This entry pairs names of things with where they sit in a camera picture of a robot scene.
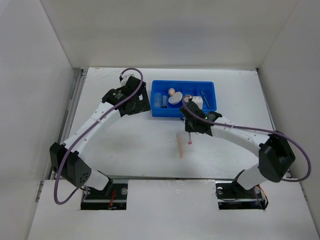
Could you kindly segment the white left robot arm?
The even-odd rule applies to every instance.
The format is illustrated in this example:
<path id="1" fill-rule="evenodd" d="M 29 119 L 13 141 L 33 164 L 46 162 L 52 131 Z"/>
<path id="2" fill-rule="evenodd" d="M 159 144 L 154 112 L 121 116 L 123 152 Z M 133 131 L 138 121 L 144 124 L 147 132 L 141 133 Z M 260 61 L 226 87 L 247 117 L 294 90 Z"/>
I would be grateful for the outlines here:
<path id="1" fill-rule="evenodd" d="M 100 198 L 111 195 L 113 181 L 104 173 L 93 169 L 86 160 L 89 151 L 102 134 L 125 115 L 149 111 L 150 103 L 146 83 L 142 78 L 120 77 L 121 86 L 110 89 L 89 119 L 63 143 L 53 143 L 49 148 L 51 165 L 56 174 L 54 197 L 58 196 L 59 179 L 71 183 L 76 189 L 88 187 Z"/>

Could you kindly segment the round beige powder puff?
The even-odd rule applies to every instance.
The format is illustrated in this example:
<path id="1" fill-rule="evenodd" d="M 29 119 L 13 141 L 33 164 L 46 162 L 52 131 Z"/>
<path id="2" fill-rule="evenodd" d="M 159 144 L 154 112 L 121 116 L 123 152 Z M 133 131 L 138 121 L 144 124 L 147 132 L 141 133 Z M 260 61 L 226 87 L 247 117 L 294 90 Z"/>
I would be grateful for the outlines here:
<path id="1" fill-rule="evenodd" d="M 171 95 L 171 96 L 168 98 L 168 102 L 169 102 L 171 105 L 177 105 L 178 103 L 181 102 L 182 98 L 183 98 L 182 92 L 177 91 L 177 92 L 175 92 L 173 95 Z"/>

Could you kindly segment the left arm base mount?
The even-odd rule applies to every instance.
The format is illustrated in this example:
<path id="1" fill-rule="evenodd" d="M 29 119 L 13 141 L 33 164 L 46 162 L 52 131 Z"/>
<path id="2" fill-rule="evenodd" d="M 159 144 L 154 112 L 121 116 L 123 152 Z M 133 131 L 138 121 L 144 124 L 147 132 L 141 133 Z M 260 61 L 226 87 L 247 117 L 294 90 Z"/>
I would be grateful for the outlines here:
<path id="1" fill-rule="evenodd" d="M 81 190 L 81 210 L 124 211 L 127 209 L 128 179 L 114 178 L 112 184 L 107 187 L 106 192 L 88 186 L 83 186 Z"/>

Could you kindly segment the clear bottle with black cap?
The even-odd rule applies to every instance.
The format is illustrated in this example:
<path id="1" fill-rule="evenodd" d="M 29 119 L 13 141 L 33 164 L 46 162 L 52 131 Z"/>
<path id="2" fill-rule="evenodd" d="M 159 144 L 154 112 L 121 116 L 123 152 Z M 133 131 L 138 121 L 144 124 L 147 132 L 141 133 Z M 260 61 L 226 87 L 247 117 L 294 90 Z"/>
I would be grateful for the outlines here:
<path id="1" fill-rule="evenodd" d="M 167 108 L 168 107 L 168 96 L 163 95 L 161 100 L 161 108 Z"/>

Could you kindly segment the round powder jar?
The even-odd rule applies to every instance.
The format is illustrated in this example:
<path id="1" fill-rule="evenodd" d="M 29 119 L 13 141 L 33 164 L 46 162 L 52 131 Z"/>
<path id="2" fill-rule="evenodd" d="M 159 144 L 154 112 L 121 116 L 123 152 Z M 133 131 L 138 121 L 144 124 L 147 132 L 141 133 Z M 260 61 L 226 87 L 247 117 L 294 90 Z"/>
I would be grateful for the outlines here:
<path id="1" fill-rule="evenodd" d="M 186 94 L 186 95 L 183 97 L 183 100 L 184 100 L 185 102 L 188 102 L 188 101 L 192 100 L 192 98 L 193 98 L 192 95 Z"/>

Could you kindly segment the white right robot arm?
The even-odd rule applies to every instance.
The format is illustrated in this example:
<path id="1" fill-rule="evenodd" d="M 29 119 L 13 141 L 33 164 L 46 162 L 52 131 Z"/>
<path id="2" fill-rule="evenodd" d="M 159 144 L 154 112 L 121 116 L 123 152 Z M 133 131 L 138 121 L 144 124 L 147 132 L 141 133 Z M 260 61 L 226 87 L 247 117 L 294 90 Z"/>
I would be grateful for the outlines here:
<path id="1" fill-rule="evenodd" d="M 243 197 L 263 182 L 279 183 L 296 159 L 287 139 L 279 132 L 241 128 L 218 112 L 204 113 L 192 100 L 183 103 L 180 111 L 187 132 L 224 139 L 258 158 L 257 164 L 233 179 L 231 190 L 237 197 Z"/>

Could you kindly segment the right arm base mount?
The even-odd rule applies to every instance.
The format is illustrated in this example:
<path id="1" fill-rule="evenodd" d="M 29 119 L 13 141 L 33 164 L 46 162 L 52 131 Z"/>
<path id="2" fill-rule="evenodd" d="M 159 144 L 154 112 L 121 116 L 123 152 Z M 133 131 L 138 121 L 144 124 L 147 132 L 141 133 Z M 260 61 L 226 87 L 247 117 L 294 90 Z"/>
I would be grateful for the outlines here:
<path id="1" fill-rule="evenodd" d="M 249 190 L 237 182 L 242 170 L 233 180 L 215 182 L 215 196 L 219 210 L 263 210 L 269 205 L 268 197 L 260 185 Z"/>

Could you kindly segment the black white striped mascara tube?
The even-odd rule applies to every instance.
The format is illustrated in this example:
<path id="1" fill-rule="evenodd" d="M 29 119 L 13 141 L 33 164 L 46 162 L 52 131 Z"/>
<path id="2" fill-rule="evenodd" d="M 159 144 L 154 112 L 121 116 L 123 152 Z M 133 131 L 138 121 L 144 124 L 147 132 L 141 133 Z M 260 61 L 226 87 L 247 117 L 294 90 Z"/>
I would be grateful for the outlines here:
<path id="1" fill-rule="evenodd" d="M 210 106 L 210 104 L 209 104 L 209 102 L 208 102 L 208 100 L 207 100 L 207 98 L 206 98 L 206 95 L 204 94 L 204 92 L 203 92 L 202 90 L 200 91 L 200 93 L 201 93 L 202 98 L 204 99 L 204 101 L 205 101 L 205 103 L 206 103 L 206 105 L 207 105 L 208 109 L 210 109 L 210 108 L 211 108 L 211 106 Z"/>

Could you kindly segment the beige makeup sponge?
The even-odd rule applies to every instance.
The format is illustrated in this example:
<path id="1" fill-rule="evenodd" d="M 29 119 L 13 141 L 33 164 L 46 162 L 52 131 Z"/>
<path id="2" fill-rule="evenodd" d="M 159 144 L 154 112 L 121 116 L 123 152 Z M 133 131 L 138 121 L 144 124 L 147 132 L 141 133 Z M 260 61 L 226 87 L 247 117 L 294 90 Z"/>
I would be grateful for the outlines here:
<path id="1" fill-rule="evenodd" d="M 175 91 L 174 88 L 169 88 L 169 89 L 168 89 L 168 95 L 169 95 L 170 97 L 173 96 L 175 93 L 176 93 L 176 91 Z"/>

